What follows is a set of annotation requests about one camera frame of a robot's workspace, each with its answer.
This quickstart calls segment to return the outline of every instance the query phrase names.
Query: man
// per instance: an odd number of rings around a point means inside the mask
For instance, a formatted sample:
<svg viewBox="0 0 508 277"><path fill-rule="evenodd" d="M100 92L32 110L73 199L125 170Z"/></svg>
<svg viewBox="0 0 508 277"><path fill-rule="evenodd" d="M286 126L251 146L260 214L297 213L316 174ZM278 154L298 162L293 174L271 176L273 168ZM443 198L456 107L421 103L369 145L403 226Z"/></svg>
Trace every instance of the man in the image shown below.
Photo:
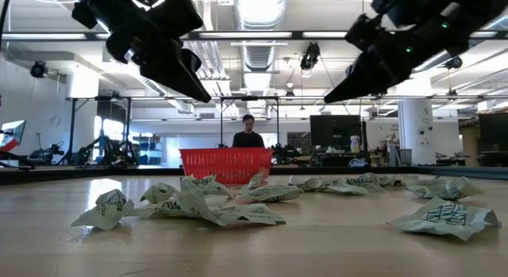
<svg viewBox="0 0 508 277"><path fill-rule="evenodd" d="M235 134L233 138L233 147L263 147L263 137L260 134L252 131L254 128L254 117L250 114L245 114L242 118L244 122L244 131Z"/></svg>

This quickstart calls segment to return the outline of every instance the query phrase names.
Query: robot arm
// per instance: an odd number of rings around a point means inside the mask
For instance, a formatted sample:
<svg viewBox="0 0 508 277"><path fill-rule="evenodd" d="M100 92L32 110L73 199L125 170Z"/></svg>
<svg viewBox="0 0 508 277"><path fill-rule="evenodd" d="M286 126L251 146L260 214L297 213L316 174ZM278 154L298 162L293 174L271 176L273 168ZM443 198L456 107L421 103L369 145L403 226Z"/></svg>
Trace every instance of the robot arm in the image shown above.
<svg viewBox="0 0 508 277"><path fill-rule="evenodd" d="M152 6L158 0L136 1ZM148 11L133 0L78 0L72 17L88 29L98 22L107 28L106 48L115 60L132 60L141 75L181 94L211 99L195 74L201 61L179 39L203 25L191 0L165 0Z"/></svg>
<svg viewBox="0 0 508 277"><path fill-rule="evenodd" d="M327 103L386 94L437 53L467 51L470 35L499 16L508 0L374 0L371 6L378 16L360 15L345 37L362 53L325 96ZM381 27L384 15L397 28L411 27L392 34Z"/></svg>

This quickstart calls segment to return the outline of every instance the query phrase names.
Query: screen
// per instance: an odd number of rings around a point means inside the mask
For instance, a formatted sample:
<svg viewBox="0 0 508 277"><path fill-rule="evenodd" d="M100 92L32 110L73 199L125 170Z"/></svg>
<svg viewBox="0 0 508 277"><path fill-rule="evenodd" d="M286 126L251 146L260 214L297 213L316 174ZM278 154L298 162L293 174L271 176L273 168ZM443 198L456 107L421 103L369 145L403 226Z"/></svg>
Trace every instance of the screen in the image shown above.
<svg viewBox="0 0 508 277"><path fill-rule="evenodd" d="M508 143L508 113L480 114L479 132L482 143Z"/></svg>
<svg viewBox="0 0 508 277"><path fill-rule="evenodd" d="M348 146L351 136L361 135L358 115L311 115L310 143L313 146Z"/></svg>
<svg viewBox="0 0 508 277"><path fill-rule="evenodd" d="M3 134L0 134L0 147L7 145L12 140L21 144L23 131L25 131L25 121L7 122L2 125Z"/></svg>

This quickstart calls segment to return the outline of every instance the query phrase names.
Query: red plastic basket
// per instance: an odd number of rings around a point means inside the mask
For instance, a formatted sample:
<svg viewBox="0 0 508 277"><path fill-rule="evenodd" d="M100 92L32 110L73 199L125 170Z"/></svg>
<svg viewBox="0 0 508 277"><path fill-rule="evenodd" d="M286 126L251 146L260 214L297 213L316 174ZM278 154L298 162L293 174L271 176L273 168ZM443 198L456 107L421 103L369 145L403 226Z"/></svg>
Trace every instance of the red plastic basket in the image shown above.
<svg viewBox="0 0 508 277"><path fill-rule="evenodd" d="M270 174L271 149L266 148L214 148L180 149L185 175L198 179L217 174L219 183L248 183L255 174Z"/></svg>

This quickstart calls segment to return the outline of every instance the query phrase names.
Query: white column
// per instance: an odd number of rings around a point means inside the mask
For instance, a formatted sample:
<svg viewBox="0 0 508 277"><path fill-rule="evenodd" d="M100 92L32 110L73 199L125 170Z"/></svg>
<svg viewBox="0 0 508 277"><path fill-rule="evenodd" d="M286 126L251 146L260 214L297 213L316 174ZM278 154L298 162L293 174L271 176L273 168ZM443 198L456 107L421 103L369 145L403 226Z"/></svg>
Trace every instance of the white column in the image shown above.
<svg viewBox="0 0 508 277"><path fill-rule="evenodd" d="M98 74L86 68L67 75L67 96L69 98L94 98L98 95ZM94 140L94 119L97 115L97 102L79 100L75 115L74 143L72 150L78 151Z"/></svg>
<svg viewBox="0 0 508 277"><path fill-rule="evenodd" d="M397 86L400 95L432 94L430 78L417 77ZM398 102L400 148L412 149L412 163L436 163L433 110L430 99L405 99Z"/></svg>

